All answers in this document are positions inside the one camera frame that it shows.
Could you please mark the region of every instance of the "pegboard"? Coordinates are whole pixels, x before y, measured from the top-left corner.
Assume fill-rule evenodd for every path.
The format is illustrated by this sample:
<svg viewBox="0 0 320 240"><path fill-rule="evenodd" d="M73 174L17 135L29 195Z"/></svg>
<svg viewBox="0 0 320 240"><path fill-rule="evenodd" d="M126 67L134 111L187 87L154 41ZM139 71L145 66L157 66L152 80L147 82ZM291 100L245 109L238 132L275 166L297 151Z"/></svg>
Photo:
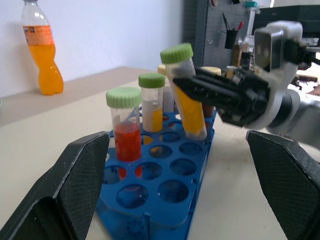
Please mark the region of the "pegboard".
<svg viewBox="0 0 320 240"><path fill-rule="evenodd" d="M230 28L238 29L240 22L244 25L237 36L244 40L250 12L232 0L218 0L212 6L211 0L185 0L183 15L183 42L191 43L194 50L194 65L211 66L224 69L231 64L232 50L225 49L226 27L223 20L225 14Z"/></svg>

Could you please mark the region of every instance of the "orange liquid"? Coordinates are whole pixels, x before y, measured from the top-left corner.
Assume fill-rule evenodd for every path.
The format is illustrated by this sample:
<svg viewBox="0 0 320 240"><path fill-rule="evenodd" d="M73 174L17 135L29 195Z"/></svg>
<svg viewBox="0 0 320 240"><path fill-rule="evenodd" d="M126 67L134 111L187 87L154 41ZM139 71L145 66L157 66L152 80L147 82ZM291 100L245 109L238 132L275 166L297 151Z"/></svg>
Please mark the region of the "orange liquid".
<svg viewBox="0 0 320 240"><path fill-rule="evenodd" d="M140 126L137 123L121 123L114 130L115 151L119 161L133 162L141 157ZM121 178L126 177L126 170L119 169ZM142 175L142 167L135 170L135 174Z"/></svg>
<svg viewBox="0 0 320 240"><path fill-rule="evenodd" d="M54 61L55 45L31 45L29 50L39 68L38 82L41 92L44 95L62 93L64 91L64 80Z"/></svg>

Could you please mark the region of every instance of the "blue test tube rack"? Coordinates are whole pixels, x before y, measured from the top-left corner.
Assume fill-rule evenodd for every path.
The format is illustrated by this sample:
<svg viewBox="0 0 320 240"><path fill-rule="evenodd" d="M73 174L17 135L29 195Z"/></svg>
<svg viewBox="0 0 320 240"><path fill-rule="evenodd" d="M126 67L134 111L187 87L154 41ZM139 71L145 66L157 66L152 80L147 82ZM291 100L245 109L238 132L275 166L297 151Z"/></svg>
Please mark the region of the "blue test tube rack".
<svg viewBox="0 0 320 240"><path fill-rule="evenodd" d="M117 160L110 133L96 212L112 239L188 238L215 133L216 112L205 119L207 137L203 141L186 138L177 114L163 114L160 132L143 131L141 125L142 157L134 162ZM142 168L140 176L136 175L138 167Z"/></svg>

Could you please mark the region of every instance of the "clear plastic tube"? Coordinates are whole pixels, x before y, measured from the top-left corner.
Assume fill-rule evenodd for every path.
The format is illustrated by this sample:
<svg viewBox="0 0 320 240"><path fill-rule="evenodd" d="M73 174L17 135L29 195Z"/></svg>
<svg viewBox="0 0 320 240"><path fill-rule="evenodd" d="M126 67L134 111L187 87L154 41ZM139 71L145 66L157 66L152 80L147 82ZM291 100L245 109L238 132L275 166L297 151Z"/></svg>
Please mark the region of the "clear plastic tube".
<svg viewBox="0 0 320 240"><path fill-rule="evenodd" d="M163 87L163 112L164 113L173 113L175 111L175 98L172 93L170 82L166 76L166 65L161 64L158 66L158 74L165 75L165 83Z"/></svg>
<svg viewBox="0 0 320 240"><path fill-rule="evenodd" d="M189 98L173 83L174 77L189 77L196 74L192 59L166 64L165 69L186 137L196 141L204 140L207 137L207 129L201 103Z"/></svg>
<svg viewBox="0 0 320 240"><path fill-rule="evenodd" d="M133 162L141 157L141 136L139 107L111 108L112 127L115 141L116 157L122 162ZM121 178L126 171L119 171ZM142 174L142 168L137 168L136 175Z"/></svg>
<svg viewBox="0 0 320 240"><path fill-rule="evenodd" d="M147 132L159 132L163 128L163 87L141 88L142 125Z"/></svg>

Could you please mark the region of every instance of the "green screw cap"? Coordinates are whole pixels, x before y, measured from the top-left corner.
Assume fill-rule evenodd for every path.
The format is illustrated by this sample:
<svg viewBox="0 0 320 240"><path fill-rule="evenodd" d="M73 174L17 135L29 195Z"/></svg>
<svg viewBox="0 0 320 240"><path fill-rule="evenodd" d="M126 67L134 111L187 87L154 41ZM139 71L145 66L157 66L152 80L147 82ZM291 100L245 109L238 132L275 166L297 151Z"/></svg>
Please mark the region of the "green screw cap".
<svg viewBox="0 0 320 240"><path fill-rule="evenodd" d="M139 76L139 86L146 89L158 89L165 86L166 77L160 73L146 73Z"/></svg>
<svg viewBox="0 0 320 240"><path fill-rule="evenodd" d="M167 48L160 53L163 64L175 64L192 58L194 51L190 43Z"/></svg>
<svg viewBox="0 0 320 240"><path fill-rule="evenodd" d="M141 91L129 86L113 88L105 96L106 104L114 109L135 108L142 102Z"/></svg>

